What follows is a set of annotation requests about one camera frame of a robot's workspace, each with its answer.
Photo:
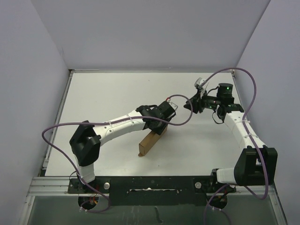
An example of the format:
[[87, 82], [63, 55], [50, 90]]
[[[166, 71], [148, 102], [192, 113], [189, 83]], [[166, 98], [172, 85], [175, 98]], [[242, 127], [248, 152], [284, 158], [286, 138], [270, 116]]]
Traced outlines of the brown cardboard box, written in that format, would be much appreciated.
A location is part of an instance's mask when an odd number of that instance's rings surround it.
[[152, 147], [158, 142], [158, 140], [165, 134], [168, 126], [163, 130], [162, 134], [158, 135], [154, 131], [148, 133], [139, 143], [138, 157], [144, 157], [152, 149]]

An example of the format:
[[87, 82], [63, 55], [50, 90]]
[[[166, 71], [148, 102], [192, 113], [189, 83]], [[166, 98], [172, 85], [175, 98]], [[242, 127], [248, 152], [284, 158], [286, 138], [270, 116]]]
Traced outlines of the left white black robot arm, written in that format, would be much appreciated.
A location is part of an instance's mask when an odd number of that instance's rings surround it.
[[142, 105], [107, 125], [79, 125], [69, 141], [81, 177], [79, 188], [85, 193], [95, 188], [94, 162], [99, 157], [101, 146], [134, 131], [150, 129], [161, 135], [167, 126], [163, 121], [170, 122], [177, 108], [176, 104], [164, 101], [160, 105]]

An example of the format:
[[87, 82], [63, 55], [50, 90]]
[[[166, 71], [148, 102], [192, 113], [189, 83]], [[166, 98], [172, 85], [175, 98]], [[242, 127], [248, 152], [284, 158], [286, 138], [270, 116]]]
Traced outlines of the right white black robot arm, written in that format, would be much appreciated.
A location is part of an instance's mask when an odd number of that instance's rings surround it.
[[234, 102], [233, 85], [220, 83], [215, 88], [216, 96], [210, 96], [202, 86], [203, 82], [201, 79], [194, 84], [197, 93], [186, 102], [184, 108], [193, 113], [202, 113], [204, 109], [213, 110], [222, 123], [227, 125], [241, 151], [234, 167], [213, 170], [215, 176], [208, 180], [209, 188], [217, 192], [226, 183], [239, 186], [272, 185], [278, 153], [274, 148], [267, 147], [251, 128], [244, 116], [244, 109]]

